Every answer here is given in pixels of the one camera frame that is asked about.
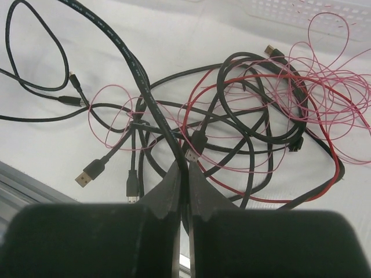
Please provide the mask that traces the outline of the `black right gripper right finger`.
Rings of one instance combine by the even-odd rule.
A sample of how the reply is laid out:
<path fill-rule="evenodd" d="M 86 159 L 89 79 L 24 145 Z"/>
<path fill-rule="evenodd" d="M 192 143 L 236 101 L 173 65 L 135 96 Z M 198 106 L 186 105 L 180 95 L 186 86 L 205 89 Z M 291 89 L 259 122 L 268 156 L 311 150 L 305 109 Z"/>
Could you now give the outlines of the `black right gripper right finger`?
<path fill-rule="evenodd" d="M 365 277 L 346 219 L 331 211 L 243 210 L 189 166 L 192 277 Z"/>

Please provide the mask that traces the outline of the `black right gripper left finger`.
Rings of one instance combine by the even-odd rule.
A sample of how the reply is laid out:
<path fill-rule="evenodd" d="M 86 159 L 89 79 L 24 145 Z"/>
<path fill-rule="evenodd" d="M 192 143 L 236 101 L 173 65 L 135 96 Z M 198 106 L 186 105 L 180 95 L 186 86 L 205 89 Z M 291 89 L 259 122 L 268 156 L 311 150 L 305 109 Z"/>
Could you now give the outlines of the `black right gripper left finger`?
<path fill-rule="evenodd" d="M 180 171 L 135 204 L 36 204 L 5 234 L 6 277 L 178 277 Z"/>

